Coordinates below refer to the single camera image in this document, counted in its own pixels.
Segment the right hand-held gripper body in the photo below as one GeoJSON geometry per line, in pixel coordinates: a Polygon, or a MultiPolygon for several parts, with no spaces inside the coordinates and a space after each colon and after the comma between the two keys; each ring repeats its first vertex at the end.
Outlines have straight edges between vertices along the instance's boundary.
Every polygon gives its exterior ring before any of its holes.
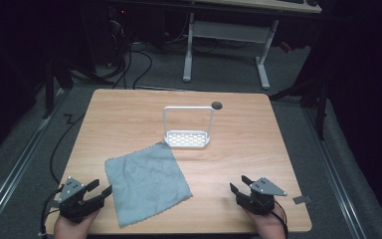
{"type": "Polygon", "coordinates": [[[236,198],[236,203],[244,209],[256,215],[267,215],[275,208],[276,196],[287,196],[287,193],[271,182],[266,177],[253,180],[250,187],[250,194],[241,194],[241,198],[236,198]]]}

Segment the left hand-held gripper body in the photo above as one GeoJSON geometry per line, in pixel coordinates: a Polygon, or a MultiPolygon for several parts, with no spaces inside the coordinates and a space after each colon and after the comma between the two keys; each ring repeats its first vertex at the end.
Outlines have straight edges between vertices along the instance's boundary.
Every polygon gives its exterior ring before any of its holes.
{"type": "Polygon", "coordinates": [[[69,177],[63,186],[60,198],[57,200],[60,215],[74,223],[81,223],[84,218],[104,206],[104,198],[100,195],[84,200],[87,184],[69,177]]]}

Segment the grey-blue cloth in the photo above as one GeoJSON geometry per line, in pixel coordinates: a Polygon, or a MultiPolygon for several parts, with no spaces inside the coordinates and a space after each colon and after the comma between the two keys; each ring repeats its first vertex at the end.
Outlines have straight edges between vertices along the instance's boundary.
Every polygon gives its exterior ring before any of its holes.
{"type": "Polygon", "coordinates": [[[144,221],[192,197],[171,148],[164,142],[110,158],[104,168],[120,227],[144,221]]]}

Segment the person's left hand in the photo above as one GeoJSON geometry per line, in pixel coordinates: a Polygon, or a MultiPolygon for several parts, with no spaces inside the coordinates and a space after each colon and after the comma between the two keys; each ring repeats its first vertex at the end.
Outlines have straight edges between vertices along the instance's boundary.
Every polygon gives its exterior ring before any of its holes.
{"type": "Polygon", "coordinates": [[[89,230],[98,214],[99,211],[96,211],[86,216],[81,223],[74,223],[59,216],[54,227],[55,239],[87,239],[89,230]]]}

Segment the person's right hand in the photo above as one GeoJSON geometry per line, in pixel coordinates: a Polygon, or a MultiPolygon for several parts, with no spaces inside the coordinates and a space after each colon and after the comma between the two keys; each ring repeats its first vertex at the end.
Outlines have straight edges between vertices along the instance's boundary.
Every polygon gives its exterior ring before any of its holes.
{"type": "Polygon", "coordinates": [[[278,206],[269,215],[256,215],[245,209],[245,212],[255,224],[256,231],[262,239],[287,239],[284,223],[285,214],[278,206]]]}

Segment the black metal stand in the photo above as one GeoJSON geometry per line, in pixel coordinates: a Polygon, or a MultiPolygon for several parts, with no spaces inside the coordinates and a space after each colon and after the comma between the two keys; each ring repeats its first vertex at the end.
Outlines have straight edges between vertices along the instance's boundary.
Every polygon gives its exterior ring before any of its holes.
{"type": "Polygon", "coordinates": [[[65,59],[52,57],[45,65],[45,114],[48,118],[55,108],[55,83],[58,83],[63,90],[70,90],[74,82],[68,62],[65,59]]]}
{"type": "Polygon", "coordinates": [[[277,101],[286,96],[301,95],[299,104],[303,108],[316,107],[314,128],[319,139],[324,140],[323,125],[326,118],[327,88],[327,79],[311,79],[273,94],[269,96],[269,99],[277,101]]]}

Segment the white-legged desk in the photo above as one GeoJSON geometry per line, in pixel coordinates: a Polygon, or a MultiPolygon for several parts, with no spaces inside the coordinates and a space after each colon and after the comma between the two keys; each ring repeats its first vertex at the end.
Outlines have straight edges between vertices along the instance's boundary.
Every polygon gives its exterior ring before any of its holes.
{"type": "Polygon", "coordinates": [[[193,40],[206,38],[215,40],[228,40],[245,43],[262,44],[264,48],[261,54],[255,58],[260,82],[264,90],[270,88],[270,82],[265,68],[265,60],[280,22],[280,14],[301,14],[316,16],[322,9],[316,4],[309,4],[308,0],[190,0],[192,7],[202,4],[209,6],[231,7],[233,10],[265,11],[274,15],[273,20],[268,21],[267,26],[250,26],[239,24],[236,20],[231,23],[223,23],[211,20],[196,20],[191,12],[188,22],[187,52],[185,55],[183,81],[190,82],[192,79],[193,65],[193,40]]]}

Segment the metal floor rail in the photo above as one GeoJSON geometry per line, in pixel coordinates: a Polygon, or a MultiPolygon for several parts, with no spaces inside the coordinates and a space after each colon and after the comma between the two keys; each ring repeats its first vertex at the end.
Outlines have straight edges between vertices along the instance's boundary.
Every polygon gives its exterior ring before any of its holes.
{"type": "Polygon", "coordinates": [[[52,120],[53,115],[65,100],[69,90],[58,90],[55,107],[46,110],[36,104],[16,123],[9,136],[0,146],[0,215],[11,198],[33,154],[52,120]]]}
{"type": "Polygon", "coordinates": [[[334,192],[340,211],[351,233],[352,239],[367,239],[365,231],[355,211],[353,202],[342,183],[325,140],[321,139],[319,133],[316,131],[314,113],[312,110],[307,109],[302,109],[301,111],[320,150],[325,172],[329,178],[329,184],[334,192]]]}

